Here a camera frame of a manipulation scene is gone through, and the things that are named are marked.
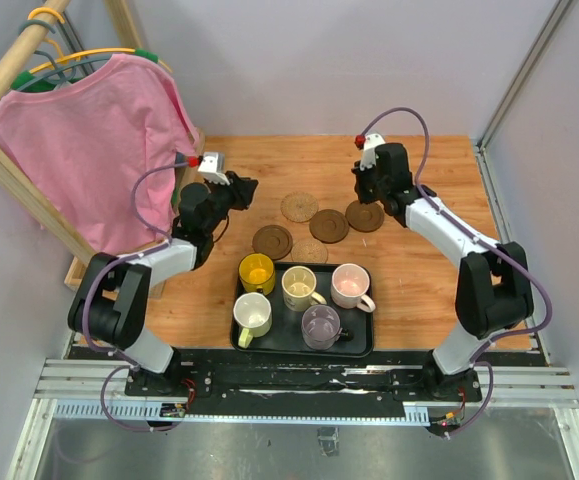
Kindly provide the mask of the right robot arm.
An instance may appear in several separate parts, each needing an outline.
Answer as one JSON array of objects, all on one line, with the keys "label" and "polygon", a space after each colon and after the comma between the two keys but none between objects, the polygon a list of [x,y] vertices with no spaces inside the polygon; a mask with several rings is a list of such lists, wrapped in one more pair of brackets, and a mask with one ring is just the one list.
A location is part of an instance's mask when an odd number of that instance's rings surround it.
[{"label": "right robot arm", "polygon": [[429,241],[458,271],[457,324],[423,366],[422,387],[435,400],[466,383],[476,358],[498,334],[514,329],[534,312],[524,275],[525,250],[481,234],[448,209],[436,194],[415,183],[408,153],[378,134],[359,135],[361,151],[352,172],[363,204],[382,204],[401,226]]}]

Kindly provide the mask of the woven rattan coaster back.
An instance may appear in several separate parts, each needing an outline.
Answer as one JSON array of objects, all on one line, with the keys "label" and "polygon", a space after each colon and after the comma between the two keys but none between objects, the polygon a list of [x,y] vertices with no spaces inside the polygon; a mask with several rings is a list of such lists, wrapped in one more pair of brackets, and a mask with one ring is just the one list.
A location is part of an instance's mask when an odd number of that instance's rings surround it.
[{"label": "woven rattan coaster back", "polygon": [[295,223],[310,221],[318,210],[318,200],[306,192],[293,192],[285,196],[280,204],[283,216]]}]

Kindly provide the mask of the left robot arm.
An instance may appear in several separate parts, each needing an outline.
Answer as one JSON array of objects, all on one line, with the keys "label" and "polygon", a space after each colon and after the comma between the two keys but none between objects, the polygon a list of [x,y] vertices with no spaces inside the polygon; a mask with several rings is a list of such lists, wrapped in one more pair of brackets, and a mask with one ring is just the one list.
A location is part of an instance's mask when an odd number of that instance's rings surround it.
[{"label": "left robot arm", "polygon": [[171,236],[163,243],[128,255],[94,255],[67,315],[69,328],[92,349],[101,349],[97,340],[108,344],[110,353],[148,373],[150,386],[164,396],[182,386],[182,359],[145,325],[149,292],[200,268],[214,247],[216,227],[232,210],[250,207],[258,181],[233,171],[225,177],[223,184],[204,181],[182,189]]}]

